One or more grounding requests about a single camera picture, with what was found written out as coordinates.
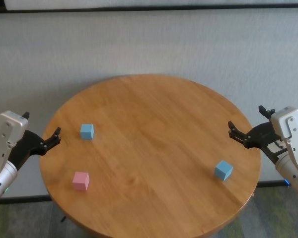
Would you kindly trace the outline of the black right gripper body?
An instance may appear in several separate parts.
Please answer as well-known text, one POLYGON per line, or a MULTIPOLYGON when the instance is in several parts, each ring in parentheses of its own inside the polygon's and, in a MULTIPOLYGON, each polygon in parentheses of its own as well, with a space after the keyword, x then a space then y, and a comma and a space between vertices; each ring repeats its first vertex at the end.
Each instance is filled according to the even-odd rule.
POLYGON ((280 140, 280 136, 278 136, 271 122, 262 123, 257 125, 256 127, 252 128, 245 136, 244 147, 247 149, 250 148, 258 148, 260 149, 270 160, 273 164, 276 164, 279 155, 287 152, 287 148, 279 148, 277 152, 272 152, 268 145, 275 141, 280 140))

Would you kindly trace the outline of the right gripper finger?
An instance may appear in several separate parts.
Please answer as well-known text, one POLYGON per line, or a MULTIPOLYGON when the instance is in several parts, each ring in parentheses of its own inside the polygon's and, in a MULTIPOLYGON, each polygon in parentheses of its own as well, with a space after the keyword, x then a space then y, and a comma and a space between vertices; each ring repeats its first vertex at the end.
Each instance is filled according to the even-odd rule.
POLYGON ((259 113, 267 119, 270 119, 271 116, 275 113, 275 109, 267 110, 264 106, 260 105, 258 107, 259 113))
POLYGON ((242 144, 245 148, 249 149, 248 133, 244 133, 238 130, 232 121, 228 121, 228 127, 229 127, 229 132, 228 132, 229 137, 239 142, 240 144, 242 144))

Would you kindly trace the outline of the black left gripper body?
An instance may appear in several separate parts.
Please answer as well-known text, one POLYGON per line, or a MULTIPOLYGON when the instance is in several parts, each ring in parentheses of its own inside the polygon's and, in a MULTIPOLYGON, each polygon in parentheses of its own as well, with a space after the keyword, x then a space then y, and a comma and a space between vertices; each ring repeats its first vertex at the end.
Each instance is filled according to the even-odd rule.
POLYGON ((26 130, 23 137, 13 147, 8 160, 19 171, 30 156, 46 154, 44 145, 45 142, 39 135, 26 130))

